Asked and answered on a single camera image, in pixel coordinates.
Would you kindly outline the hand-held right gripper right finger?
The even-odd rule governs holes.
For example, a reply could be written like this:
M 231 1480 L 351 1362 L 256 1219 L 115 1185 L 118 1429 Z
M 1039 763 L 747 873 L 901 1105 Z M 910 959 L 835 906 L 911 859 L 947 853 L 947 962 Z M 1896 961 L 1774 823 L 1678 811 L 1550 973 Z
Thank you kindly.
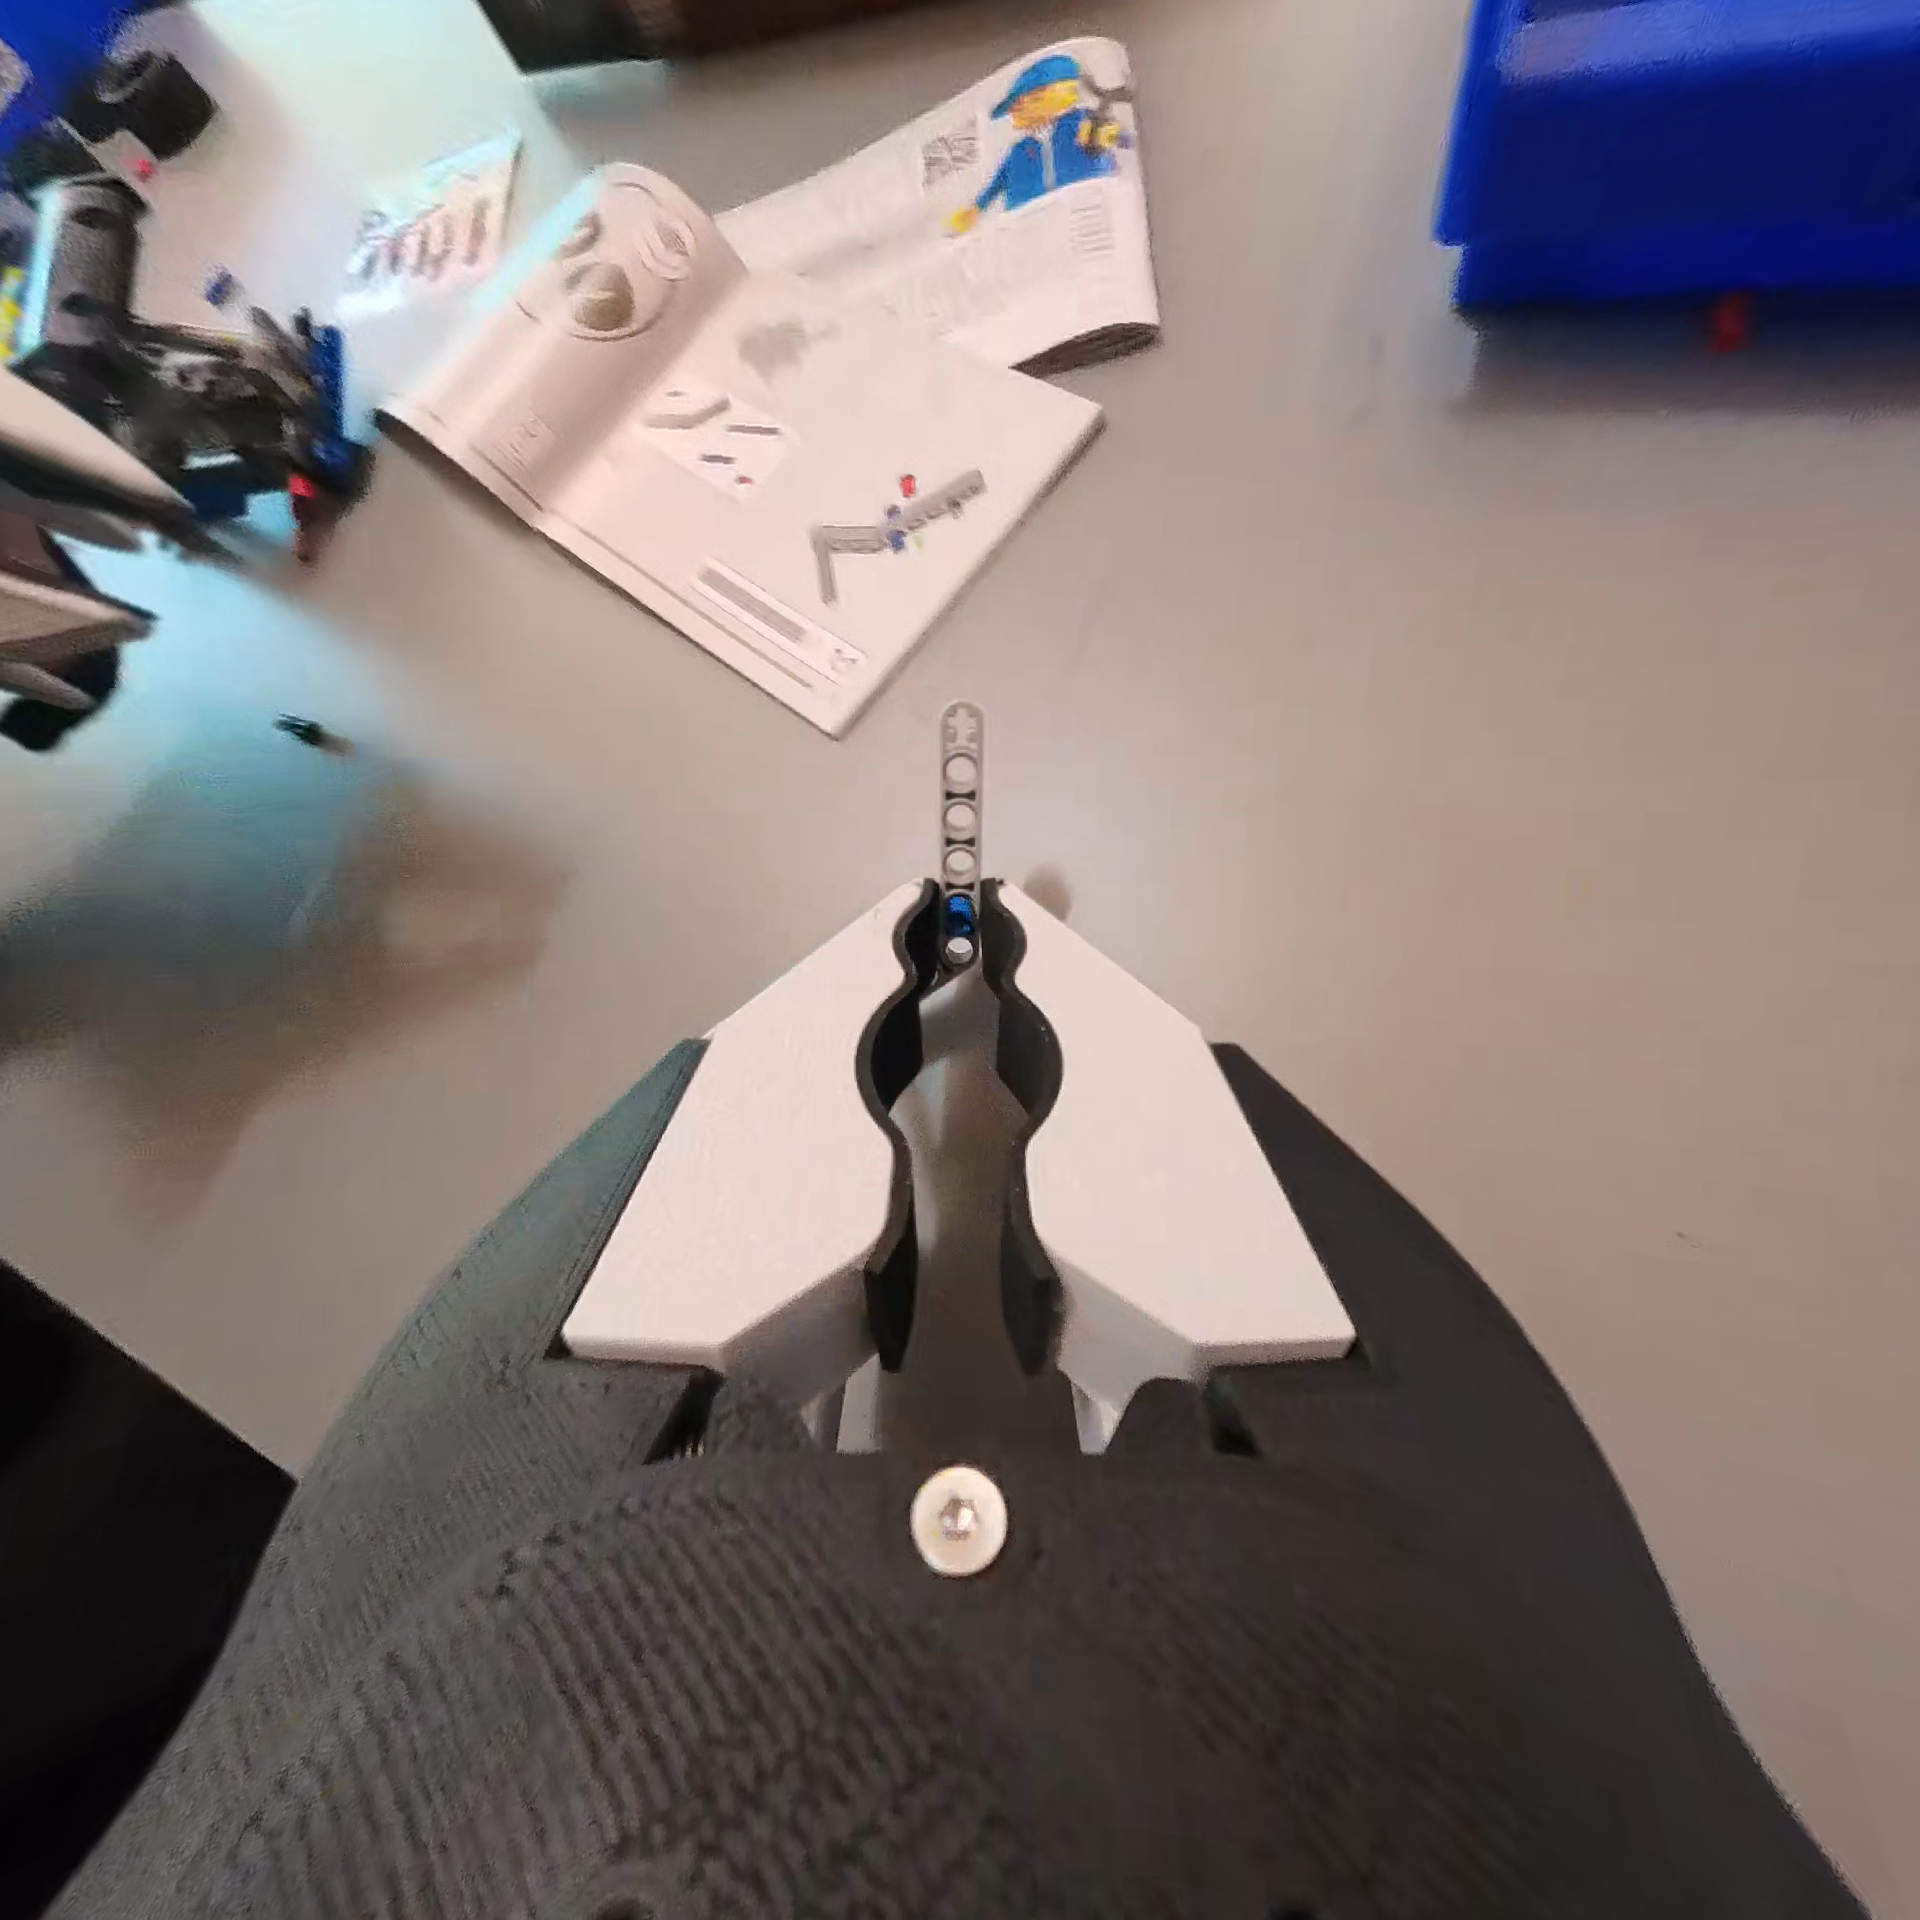
M 1000 1316 L 1104 1450 L 1135 1392 L 1344 1361 L 1355 1327 L 1202 1029 L 1024 889 L 988 880 L 994 1071 L 1021 1114 Z

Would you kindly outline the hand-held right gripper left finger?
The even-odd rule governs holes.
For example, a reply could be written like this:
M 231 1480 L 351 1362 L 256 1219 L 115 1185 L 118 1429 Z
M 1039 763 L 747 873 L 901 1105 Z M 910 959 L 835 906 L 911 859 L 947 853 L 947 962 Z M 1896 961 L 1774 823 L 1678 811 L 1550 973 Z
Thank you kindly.
M 823 1450 L 874 1445 L 918 1275 L 899 1097 L 924 1067 L 939 889 L 896 887 L 700 1045 L 560 1322 L 573 1361 L 750 1377 Z

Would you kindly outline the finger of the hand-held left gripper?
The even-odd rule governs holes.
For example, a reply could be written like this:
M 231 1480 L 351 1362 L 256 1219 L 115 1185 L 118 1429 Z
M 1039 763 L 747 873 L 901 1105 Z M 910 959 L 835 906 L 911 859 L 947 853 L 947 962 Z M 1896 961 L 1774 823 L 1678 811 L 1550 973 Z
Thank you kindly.
M 152 613 L 92 588 L 64 551 L 2 560 L 5 704 L 96 713 L 116 691 L 118 656 L 152 635 Z
M 54 538 L 112 554 L 213 551 L 182 495 L 58 399 L 2 373 L 2 551 Z

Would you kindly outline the grey lego beam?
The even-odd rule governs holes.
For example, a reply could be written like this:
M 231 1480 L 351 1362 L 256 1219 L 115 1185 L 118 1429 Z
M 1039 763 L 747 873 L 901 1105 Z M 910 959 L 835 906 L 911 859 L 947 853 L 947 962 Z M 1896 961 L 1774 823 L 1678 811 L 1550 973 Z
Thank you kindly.
M 981 882 L 983 859 L 983 775 L 984 715 L 973 701 L 952 701 L 939 723 L 939 915 L 934 959 L 941 979 L 955 979 L 981 955 Z M 944 897 L 966 889 L 975 898 L 978 938 L 973 946 L 944 940 Z

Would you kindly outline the blue lego vehicle model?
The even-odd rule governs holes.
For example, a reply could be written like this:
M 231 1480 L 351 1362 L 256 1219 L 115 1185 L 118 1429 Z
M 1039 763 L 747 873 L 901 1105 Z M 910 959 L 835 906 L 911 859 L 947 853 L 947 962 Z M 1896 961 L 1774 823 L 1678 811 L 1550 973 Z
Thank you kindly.
M 118 442 L 205 530 L 280 497 L 295 560 L 319 563 L 372 467 L 351 435 L 344 333 L 307 308 L 279 322 L 244 295 L 231 295 L 239 329 L 139 319 L 148 209 L 116 178 L 51 183 L 32 212 L 21 357 L 5 373 Z

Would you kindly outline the black lego tyre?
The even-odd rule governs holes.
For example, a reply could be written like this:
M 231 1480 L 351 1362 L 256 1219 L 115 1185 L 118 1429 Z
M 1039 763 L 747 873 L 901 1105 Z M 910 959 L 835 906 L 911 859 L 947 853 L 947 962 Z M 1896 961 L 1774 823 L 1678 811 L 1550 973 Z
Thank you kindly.
M 69 93 L 64 119 L 85 141 L 124 138 L 156 161 L 176 161 L 218 115 L 218 104 L 176 55 L 135 51 L 98 61 Z

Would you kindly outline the sticker sheet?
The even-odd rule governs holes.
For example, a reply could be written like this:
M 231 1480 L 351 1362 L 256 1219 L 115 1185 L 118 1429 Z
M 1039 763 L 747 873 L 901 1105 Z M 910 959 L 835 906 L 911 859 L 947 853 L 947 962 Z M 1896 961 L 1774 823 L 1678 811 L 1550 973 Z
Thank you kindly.
M 487 279 L 504 245 L 522 132 L 507 128 L 376 187 L 343 268 L 341 314 L 382 314 Z

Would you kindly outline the instruction booklet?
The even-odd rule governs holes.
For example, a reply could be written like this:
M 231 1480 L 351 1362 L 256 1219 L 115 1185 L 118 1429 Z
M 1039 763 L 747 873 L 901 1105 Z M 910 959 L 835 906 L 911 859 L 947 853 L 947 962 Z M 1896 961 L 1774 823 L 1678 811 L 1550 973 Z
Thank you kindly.
M 840 737 L 1093 442 L 1048 373 L 1159 329 L 1131 60 L 1071 36 L 717 215 L 596 168 L 382 418 Z

